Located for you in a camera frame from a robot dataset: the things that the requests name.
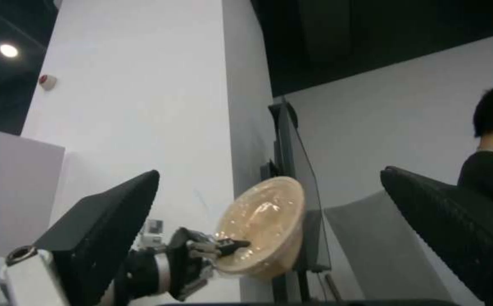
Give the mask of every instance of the dark ceiling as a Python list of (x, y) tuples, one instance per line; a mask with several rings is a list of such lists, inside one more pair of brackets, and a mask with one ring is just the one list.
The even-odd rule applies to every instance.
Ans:
[(493, 36), (493, 0), (252, 0), (274, 96)]
[(2, 132), (21, 132), (56, 16), (51, 0), (0, 0), (0, 44), (19, 50), (15, 58), (0, 54)]

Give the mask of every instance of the computer monitor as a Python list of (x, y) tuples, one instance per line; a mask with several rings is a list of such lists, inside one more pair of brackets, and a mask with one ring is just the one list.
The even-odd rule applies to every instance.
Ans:
[(295, 178), (305, 192), (306, 213), (303, 221), (303, 244), (294, 269), (296, 271), (322, 272), (331, 269), (326, 229), (322, 220), (322, 207), (318, 184), (307, 152), (297, 131), (295, 111), (283, 101), (279, 105), (277, 142), (280, 156), (277, 167), (283, 176)]

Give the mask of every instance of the ceiling light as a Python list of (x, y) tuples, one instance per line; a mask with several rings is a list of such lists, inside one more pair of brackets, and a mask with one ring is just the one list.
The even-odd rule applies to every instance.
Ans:
[(1, 53), (6, 57), (16, 57), (18, 55), (18, 49), (15, 46), (8, 45), (4, 43), (0, 45)]

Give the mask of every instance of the clear plastic bowl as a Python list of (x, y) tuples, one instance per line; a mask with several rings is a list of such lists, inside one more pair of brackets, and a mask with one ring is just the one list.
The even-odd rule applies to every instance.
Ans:
[(289, 271), (301, 248), (304, 210), (301, 184), (286, 176), (263, 181), (241, 194), (227, 208), (215, 236), (248, 240), (251, 245), (217, 260), (217, 269), (261, 279)]

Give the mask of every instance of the white wall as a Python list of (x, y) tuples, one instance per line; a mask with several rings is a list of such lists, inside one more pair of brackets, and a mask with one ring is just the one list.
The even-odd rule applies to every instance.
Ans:
[(0, 133), (0, 257), (46, 231), (64, 151)]
[[(492, 86), (493, 37), (287, 95), (322, 204), (344, 205), (381, 190), (386, 165), (455, 184), (477, 145), (474, 108)], [(333, 277), (345, 298), (361, 298), (331, 236)], [(470, 292), (451, 273), (438, 273), (454, 300), (471, 305)]]
[[(88, 194), (157, 169), (150, 216), (212, 232), (233, 200), (220, 0), (66, 0), (23, 137), (66, 147), (52, 215)], [(189, 302), (238, 301), (236, 279)], [(137, 304), (174, 302), (163, 296)]]
[[(271, 85), (261, 27), (249, 0), (223, 0), (225, 67), (235, 197), (260, 182), (274, 158)], [(243, 302), (273, 301), (270, 281), (242, 278)]]

